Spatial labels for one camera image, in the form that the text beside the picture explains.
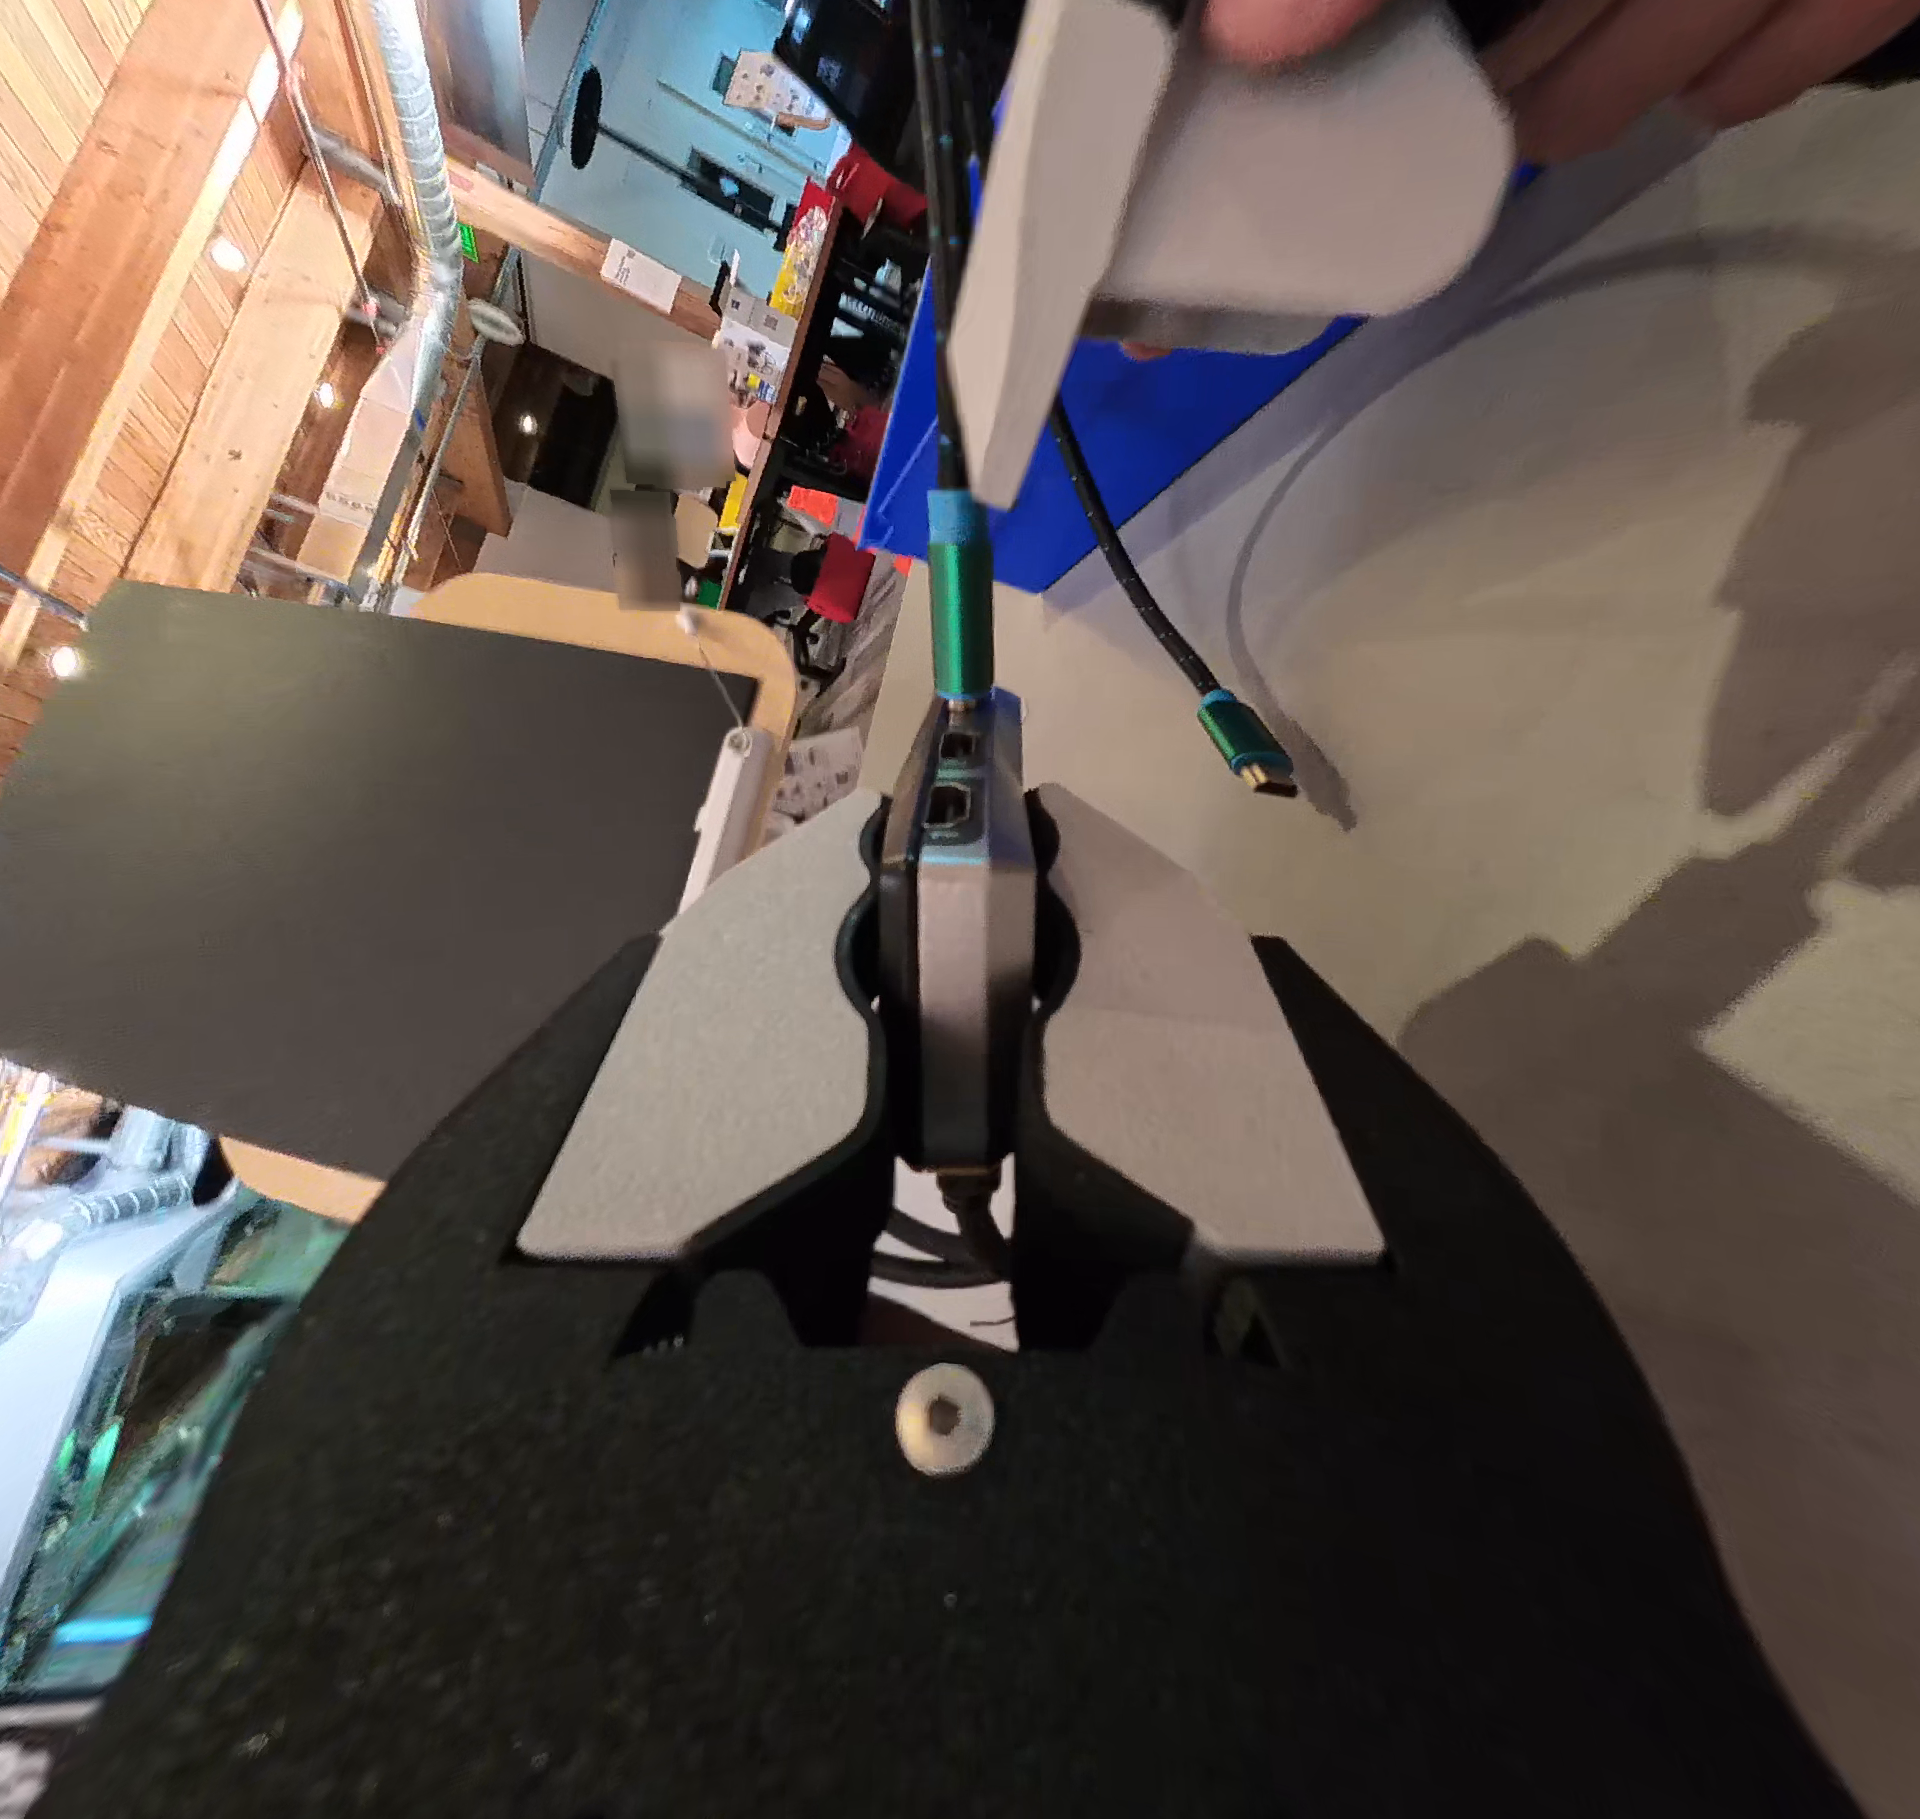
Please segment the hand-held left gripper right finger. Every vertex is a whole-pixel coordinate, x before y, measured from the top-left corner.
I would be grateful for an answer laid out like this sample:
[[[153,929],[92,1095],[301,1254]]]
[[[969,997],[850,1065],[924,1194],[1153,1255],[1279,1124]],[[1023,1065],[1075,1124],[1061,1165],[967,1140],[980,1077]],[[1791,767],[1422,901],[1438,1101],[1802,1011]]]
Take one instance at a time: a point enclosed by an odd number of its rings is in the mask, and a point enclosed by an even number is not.
[[[1039,1009],[1013,1156],[1016,1329],[1089,1348],[1132,1284],[1375,1272],[1386,1236],[1256,943],[1061,783],[1032,796]]]

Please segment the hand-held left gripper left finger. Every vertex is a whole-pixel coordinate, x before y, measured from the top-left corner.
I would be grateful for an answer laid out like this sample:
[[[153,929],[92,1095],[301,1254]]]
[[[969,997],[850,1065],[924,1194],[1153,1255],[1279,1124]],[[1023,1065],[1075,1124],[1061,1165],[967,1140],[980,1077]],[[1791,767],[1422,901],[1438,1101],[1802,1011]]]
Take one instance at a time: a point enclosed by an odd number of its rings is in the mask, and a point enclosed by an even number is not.
[[[718,876],[661,933],[518,1255],[758,1272],[796,1336],[858,1338],[889,1214],[884,1040],[858,978],[871,911],[855,790]]]

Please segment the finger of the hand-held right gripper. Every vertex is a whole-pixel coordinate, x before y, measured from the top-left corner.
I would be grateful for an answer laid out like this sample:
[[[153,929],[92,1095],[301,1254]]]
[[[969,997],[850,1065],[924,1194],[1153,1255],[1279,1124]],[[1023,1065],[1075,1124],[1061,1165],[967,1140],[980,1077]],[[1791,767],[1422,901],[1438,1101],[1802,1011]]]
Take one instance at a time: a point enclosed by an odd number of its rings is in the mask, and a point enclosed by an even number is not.
[[[1277,72],[1188,38],[1086,335],[1268,356],[1418,308],[1472,263],[1514,165],[1509,116],[1443,0],[1397,0]]]
[[[972,493],[1017,501],[1121,231],[1177,31],[1145,0],[1027,0],[945,371]]]

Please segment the blue plastic bin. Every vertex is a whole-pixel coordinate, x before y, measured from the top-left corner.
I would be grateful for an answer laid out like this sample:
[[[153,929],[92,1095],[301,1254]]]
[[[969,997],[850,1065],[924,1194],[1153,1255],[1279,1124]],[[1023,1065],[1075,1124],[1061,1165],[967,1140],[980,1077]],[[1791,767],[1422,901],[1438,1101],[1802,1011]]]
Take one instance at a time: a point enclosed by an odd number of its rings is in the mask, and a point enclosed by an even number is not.
[[[1175,351],[1141,362],[1118,344],[1077,343],[1061,397],[1115,524],[1145,510],[1362,324],[1361,315],[1340,315],[1271,356]],[[931,304],[922,300],[857,532],[862,549],[926,558],[936,447]],[[1047,592],[1095,552],[1053,438],[1037,449],[1016,507],[993,513],[989,529],[995,577],[1016,592]]]

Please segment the grey metal port hub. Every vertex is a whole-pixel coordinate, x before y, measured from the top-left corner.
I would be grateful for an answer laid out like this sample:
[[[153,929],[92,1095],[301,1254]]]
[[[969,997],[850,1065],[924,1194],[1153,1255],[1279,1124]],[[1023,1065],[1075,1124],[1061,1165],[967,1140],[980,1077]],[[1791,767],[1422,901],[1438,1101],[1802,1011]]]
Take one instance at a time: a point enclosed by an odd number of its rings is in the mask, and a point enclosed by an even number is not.
[[[875,901],[889,1105],[924,1172],[1012,1153],[1037,898],[1017,698],[934,699],[884,812]]]

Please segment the person's right hand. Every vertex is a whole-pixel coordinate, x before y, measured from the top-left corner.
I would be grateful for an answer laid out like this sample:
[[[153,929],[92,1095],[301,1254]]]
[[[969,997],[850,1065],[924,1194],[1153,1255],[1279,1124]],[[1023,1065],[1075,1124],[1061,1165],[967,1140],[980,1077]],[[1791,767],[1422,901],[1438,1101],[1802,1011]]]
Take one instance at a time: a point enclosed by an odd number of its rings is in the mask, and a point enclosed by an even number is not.
[[[1328,51],[1394,0],[1205,0],[1211,51],[1281,70]],[[1918,0],[1538,0],[1481,67],[1530,165],[1614,145],[1653,111],[1702,132],[1764,119],[1836,83],[1915,27]]]

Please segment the storage shelf with items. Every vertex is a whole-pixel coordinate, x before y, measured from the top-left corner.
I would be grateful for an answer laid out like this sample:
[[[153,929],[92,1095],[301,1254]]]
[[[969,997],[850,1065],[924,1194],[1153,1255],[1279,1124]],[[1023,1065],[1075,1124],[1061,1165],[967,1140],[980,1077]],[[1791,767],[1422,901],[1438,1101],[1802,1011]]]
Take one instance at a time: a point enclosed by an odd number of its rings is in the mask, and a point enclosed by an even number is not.
[[[809,183],[787,229],[769,331],[747,331],[755,296],[733,292],[722,351],[781,353],[742,410],[757,438],[718,578],[718,609],[783,629],[809,678],[819,619],[850,622],[871,565],[858,529],[889,420],[892,390],[926,274],[926,200],[850,145]]]

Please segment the printed paper sheet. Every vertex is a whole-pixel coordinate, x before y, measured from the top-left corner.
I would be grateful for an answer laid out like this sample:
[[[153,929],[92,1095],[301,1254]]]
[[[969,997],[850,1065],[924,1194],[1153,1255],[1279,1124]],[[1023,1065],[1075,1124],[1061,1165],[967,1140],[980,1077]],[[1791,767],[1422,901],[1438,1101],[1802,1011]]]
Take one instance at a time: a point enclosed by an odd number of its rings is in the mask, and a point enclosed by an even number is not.
[[[802,826],[855,792],[868,750],[858,727],[796,738],[772,796],[772,815]]]

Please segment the black board with wooden rim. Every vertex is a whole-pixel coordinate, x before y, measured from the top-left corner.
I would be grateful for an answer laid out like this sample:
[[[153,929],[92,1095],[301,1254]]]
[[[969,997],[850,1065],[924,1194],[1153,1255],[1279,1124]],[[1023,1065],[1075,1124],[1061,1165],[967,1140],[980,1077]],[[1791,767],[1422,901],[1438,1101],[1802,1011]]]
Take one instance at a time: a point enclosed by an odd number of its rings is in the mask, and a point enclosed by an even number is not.
[[[781,636],[453,578],[412,615],[114,588],[5,777],[5,1059],[386,1183],[679,909]]]

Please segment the silver duct pipe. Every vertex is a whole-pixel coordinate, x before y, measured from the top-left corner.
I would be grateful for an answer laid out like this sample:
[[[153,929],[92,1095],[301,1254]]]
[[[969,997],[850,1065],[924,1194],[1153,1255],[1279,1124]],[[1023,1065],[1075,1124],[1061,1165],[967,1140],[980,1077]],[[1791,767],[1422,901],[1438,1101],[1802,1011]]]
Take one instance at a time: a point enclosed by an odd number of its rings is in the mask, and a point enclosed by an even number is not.
[[[419,0],[347,0],[361,55],[372,67],[377,119],[397,210],[412,250],[405,324],[388,343],[386,366],[405,382],[397,449],[386,459],[349,590],[361,609],[391,597],[407,549],[403,516],[437,406],[445,356],[466,300],[458,211],[445,159],[434,80]]]

